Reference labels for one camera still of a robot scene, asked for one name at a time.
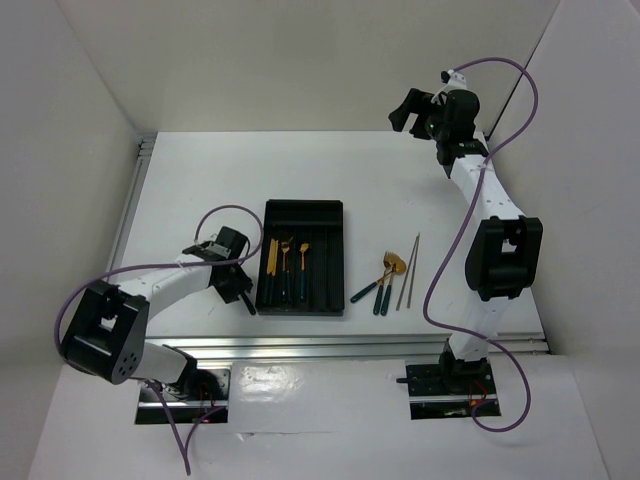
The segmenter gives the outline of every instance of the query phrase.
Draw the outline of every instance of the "black tray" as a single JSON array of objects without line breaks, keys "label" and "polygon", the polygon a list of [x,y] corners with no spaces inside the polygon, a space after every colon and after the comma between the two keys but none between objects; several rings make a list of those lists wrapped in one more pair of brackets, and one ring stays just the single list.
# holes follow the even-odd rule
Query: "black tray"
[{"label": "black tray", "polygon": [[[291,240],[287,263],[291,276],[289,300],[282,295],[282,251],[269,295],[267,262],[271,239]],[[305,253],[307,292],[301,300],[300,245]],[[260,273],[256,290],[256,310],[261,315],[341,316],[344,311],[343,208],[337,200],[269,200],[264,214],[264,241],[260,252]]]}]

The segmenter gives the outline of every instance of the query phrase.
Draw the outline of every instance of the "wall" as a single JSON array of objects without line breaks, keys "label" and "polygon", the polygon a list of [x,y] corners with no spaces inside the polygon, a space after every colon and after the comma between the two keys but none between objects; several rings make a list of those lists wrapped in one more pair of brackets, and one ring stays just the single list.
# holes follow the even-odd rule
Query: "wall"
[{"label": "wall", "polygon": [[60,372],[55,313],[106,265],[132,130],[53,0],[0,14],[0,478],[25,478]]},{"label": "wall", "polygon": [[[636,478],[640,15],[625,0],[563,0],[530,71],[538,116],[497,168],[545,227],[534,294],[551,346],[571,358],[611,478]],[[493,144],[530,105],[520,85]]]},{"label": "wall", "polygon": [[[146,131],[388,130],[411,87],[526,62],[558,0],[58,0]],[[478,67],[490,128],[517,79]]]}]

